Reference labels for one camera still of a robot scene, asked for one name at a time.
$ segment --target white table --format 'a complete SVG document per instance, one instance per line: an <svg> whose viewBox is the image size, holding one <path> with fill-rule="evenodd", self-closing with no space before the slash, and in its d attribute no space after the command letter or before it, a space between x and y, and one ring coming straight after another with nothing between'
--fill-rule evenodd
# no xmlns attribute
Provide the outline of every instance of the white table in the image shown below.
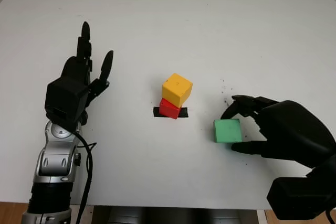
<svg viewBox="0 0 336 224"><path fill-rule="evenodd" d="M231 95L263 95L300 102L335 134L335 17L334 0L3 0L0 201L30 198L47 84L76 54L86 20L92 79L114 50L110 87L83 127L98 142L88 204L269 208L272 180L308 169L214 143L213 120ZM194 83L190 117L154 118L174 72ZM263 139L252 120L241 122L245 140ZM75 204L85 179L82 165Z"/></svg>

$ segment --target red cube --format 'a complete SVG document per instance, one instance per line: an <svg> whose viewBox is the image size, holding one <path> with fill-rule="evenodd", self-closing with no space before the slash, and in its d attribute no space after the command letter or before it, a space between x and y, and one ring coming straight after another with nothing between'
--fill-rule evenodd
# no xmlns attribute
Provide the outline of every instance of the red cube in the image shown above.
<svg viewBox="0 0 336 224"><path fill-rule="evenodd" d="M177 119L178 114L180 113L181 108L176 107L175 105L171 104L166 99L161 100L159 113L161 115L168 116L169 118Z"/></svg>

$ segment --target block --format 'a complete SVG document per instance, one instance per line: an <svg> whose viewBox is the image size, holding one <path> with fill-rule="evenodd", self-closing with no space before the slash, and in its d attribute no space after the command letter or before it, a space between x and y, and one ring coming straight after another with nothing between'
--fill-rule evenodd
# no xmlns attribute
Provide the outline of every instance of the block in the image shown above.
<svg viewBox="0 0 336 224"><path fill-rule="evenodd" d="M192 87L190 81L174 73L162 85L162 98L180 108L188 99Z"/></svg>
<svg viewBox="0 0 336 224"><path fill-rule="evenodd" d="M161 115L168 116L173 119L177 119L178 114L180 113L181 108L176 107L175 105L171 104L166 99L161 100L159 113Z"/></svg>
<svg viewBox="0 0 336 224"><path fill-rule="evenodd" d="M214 121L216 143L242 142L239 119L225 119Z"/></svg>

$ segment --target cable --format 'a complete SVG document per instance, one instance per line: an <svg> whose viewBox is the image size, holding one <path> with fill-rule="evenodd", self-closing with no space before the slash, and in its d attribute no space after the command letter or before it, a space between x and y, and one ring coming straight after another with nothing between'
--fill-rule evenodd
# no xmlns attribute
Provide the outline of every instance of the cable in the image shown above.
<svg viewBox="0 0 336 224"><path fill-rule="evenodd" d="M73 132L73 134L82 142L86 152L88 153L87 162L86 162L88 178L87 178L86 183L85 183L85 188L84 188L82 200L80 202L80 207L79 207L77 220L76 220L76 224L79 224L80 219L82 217L82 214L84 212L85 206L86 206L86 202L88 200L88 196L89 196L91 180L92 180L92 171L93 171L93 160L92 160L91 150L95 145L90 144L91 145L91 148L90 148L89 145L87 144L87 142L85 141L85 139L78 132Z"/></svg>
<svg viewBox="0 0 336 224"><path fill-rule="evenodd" d="M90 151L97 145L96 142L88 144ZM86 171L89 172L89 156L86 157Z"/></svg>
<svg viewBox="0 0 336 224"><path fill-rule="evenodd" d="M328 221L330 222L330 224L335 224L335 222L334 222L334 220L331 218L331 214L330 214L332 209L333 209L333 208L331 208L331 209L327 209L325 215L326 215Z"/></svg>

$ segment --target green cube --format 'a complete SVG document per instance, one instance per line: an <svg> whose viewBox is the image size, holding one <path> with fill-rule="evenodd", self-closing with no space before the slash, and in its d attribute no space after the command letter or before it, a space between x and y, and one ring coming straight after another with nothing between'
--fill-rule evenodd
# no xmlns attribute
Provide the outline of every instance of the green cube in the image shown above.
<svg viewBox="0 0 336 224"><path fill-rule="evenodd" d="M216 143L242 142L239 119L224 119L214 121Z"/></svg>

